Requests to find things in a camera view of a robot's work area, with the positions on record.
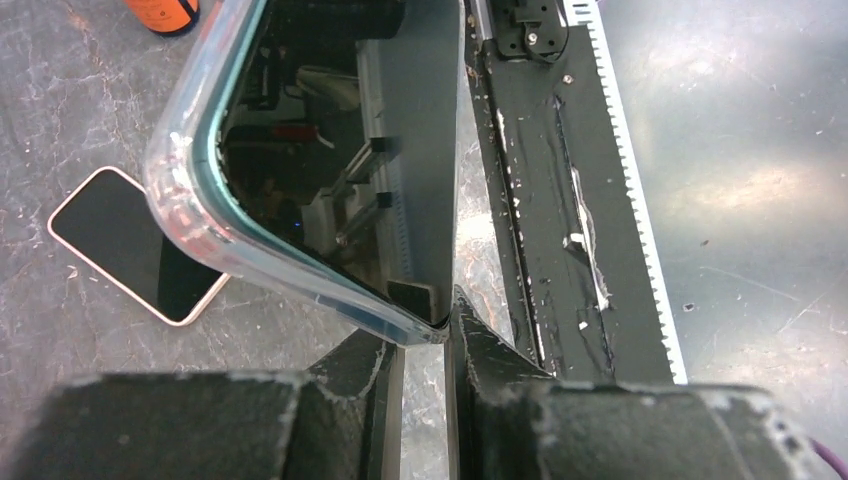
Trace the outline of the orange bottle blue cap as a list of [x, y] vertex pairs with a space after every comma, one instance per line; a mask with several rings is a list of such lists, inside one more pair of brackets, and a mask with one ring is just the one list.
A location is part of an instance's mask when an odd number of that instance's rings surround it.
[[160, 36], [185, 34], [200, 19], [198, 0], [125, 0], [124, 3], [145, 28]]

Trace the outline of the phone in pink case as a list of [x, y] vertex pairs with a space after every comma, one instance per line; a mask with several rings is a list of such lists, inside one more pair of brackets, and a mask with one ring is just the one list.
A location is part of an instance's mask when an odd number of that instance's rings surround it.
[[159, 320], [193, 323], [230, 276], [189, 257], [153, 218], [124, 171], [92, 172], [50, 215], [50, 235]]

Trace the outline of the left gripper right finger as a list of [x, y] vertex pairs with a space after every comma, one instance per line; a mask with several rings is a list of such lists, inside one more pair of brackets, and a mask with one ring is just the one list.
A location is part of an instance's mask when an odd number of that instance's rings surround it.
[[494, 332], [461, 288], [449, 322], [454, 479], [819, 479], [835, 464], [765, 390], [559, 380]]

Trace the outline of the clear phone case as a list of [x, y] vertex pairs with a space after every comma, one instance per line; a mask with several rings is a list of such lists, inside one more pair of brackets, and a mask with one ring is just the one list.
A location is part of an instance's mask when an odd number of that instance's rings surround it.
[[221, 124], [266, 2], [219, 1], [210, 13], [145, 154], [144, 185], [155, 219], [208, 267], [311, 299], [401, 346], [443, 342], [449, 312], [434, 328], [357, 282], [334, 279], [314, 257], [259, 233], [233, 197], [221, 170]]

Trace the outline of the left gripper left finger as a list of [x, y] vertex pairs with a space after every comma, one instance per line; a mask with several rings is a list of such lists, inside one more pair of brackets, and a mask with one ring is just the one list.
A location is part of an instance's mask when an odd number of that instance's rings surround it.
[[358, 330], [304, 370], [98, 374], [55, 388], [10, 479], [394, 479], [404, 353]]

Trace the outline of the black phone teal edge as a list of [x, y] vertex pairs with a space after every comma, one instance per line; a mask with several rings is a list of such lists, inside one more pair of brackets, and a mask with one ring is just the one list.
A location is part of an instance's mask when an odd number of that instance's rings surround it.
[[450, 309], [460, 5], [268, 1], [220, 130], [259, 233], [437, 328]]

